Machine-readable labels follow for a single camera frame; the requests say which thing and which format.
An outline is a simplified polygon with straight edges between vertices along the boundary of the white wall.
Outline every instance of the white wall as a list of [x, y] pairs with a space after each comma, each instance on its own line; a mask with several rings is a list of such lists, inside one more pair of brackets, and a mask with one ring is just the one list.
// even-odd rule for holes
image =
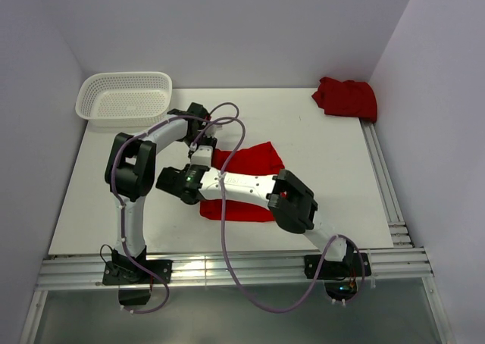
[[83, 75], [40, 0], [0, 0], [0, 342], [20, 337], [79, 147]]
[[176, 87], [368, 80], [408, 0], [42, 0], [88, 73]]
[[485, 340], [485, 2], [411, 0], [371, 78], [403, 214], [458, 342]]

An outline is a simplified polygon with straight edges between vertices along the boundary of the folded red cloth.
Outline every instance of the folded red cloth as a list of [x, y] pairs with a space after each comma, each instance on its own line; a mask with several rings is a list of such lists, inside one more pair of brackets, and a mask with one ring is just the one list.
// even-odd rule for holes
[[359, 117], [377, 121], [377, 102], [369, 84], [360, 81], [320, 79], [318, 90], [311, 96], [325, 114]]
[[[212, 166], [221, 168], [230, 151], [216, 149], [212, 155]], [[227, 165], [227, 172], [246, 175], [278, 174], [285, 168], [271, 142], [255, 145], [249, 149], [240, 149]], [[222, 200], [200, 202], [200, 215], [212, 220], [221, 219]], [[226, 220], [232, 221], [274, 221], [272, 213], [261, 206], [244, 202], [226, 203]]]

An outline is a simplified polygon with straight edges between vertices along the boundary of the plastic basket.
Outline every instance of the plastic basket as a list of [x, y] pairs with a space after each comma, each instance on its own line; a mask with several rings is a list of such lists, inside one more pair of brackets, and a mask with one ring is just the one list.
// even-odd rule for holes
[[100, 127], [144, 127], [161, 120], [170, 104], [172, 80], [165, 73], [97, 73], [87, 79], [76, 113]]

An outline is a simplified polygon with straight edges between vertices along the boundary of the red cloth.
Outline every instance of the red cloth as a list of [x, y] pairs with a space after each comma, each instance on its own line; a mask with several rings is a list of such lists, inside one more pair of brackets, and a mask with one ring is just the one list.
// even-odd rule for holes
[[311, 96], [325, 114], [340, 117], [359, 117], [377, 121], [377, 102], [374, 92], [365, 82], [340, 82], [329, 77], [320, 79], [318, 90]]
[[[212, 155], [212, 166], [221, 169], [230, 151], [216, 149]], [[246, 175], [278, 174], [285, 168], [271, 142], [240, 149], [227, 165], [227, 172]], [[212, 220], [221, 219], [222, 200], [200, 202], [200, 215]], [[226, 203], [226, 220], [232, 221], [274, 221], [272, 213], [261, 206], [234, 202]]]

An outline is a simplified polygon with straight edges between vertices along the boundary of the perforated basket bottom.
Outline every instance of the perforated basket bottom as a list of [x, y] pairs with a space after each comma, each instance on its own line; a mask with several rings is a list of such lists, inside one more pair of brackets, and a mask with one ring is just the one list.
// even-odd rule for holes
[[147, 118], [161, 114], [167, 104], [167, 94], [156, 89], [118, 89], [100, 93], [92, 108], [97, 118]]

